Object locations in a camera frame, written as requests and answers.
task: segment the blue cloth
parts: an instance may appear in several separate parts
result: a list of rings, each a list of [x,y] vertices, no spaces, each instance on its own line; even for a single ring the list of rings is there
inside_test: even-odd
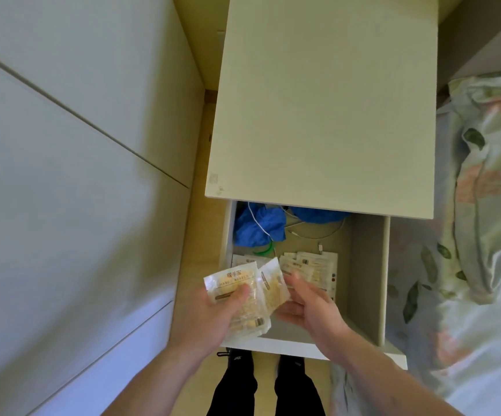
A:
[[[337,212],[333,210],[309,209],[307,207],[291,207],[293,214],[307,223],[330,223],[339,222],[349,216],[349,212]]]
[[[272,236],[274,241],[284,241],[287,219],[282,208],[271,207],[267,209],[265,205],[258,203],[248,204],[250,204],[256,220]],[[235,218],[233,242],[240,247],[259,247],[270,243],[268,235],[258,227],[252,218],[247,204],[245,204],[241,214]]]

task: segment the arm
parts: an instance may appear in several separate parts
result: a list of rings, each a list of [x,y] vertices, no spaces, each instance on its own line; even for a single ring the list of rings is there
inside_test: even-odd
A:
[[[324,291],[296,276],[286,281],[294,288],[293,301],[278,308],[279,319],[306,329],[318,349],[352,375],[378,411],[399,416],[461,414],[353,332]]]
[[[167,416],[185,382],[224,340],[233,315],[249,294],[247,285],[221,304],[212,304],[204,287],[186,305],[179,335],[143,368],[104,411],[103,416]]]

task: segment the hand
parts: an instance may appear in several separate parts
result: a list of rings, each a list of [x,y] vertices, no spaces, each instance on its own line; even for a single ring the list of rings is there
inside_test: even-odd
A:
[[[233,315],[243,306],[250,292],[250,286],[241,285],[226,301],[213,304],[204,286],[196,289],[191,300],[184,304],[184,318],[172,334],[168,347],[188,352],[199,363],[223,342]]]
[[[285,281],[293,287],[289,289],[292,301],[285,302],[275,314],[280,320],[307,330],[324,356],[338,362],[344,337],[352,330],[343,321],[337,305],[326,292],[295,274]]]

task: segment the white wardrobe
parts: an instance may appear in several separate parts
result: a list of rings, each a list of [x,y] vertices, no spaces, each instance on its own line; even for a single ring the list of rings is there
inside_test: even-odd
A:
[[[171,0],[0,0],[0,415],[97,415],[167,342],[204,88]]]

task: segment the black pants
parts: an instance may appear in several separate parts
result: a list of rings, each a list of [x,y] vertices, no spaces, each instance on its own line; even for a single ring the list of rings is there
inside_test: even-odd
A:
[[[234,361],[226,370],[212,398],[207,416],[253,416],[254,379],[252,362]],[[325,416],[320,396],[304,372],[304,359],[282,356],[275,380],[276,416]]]

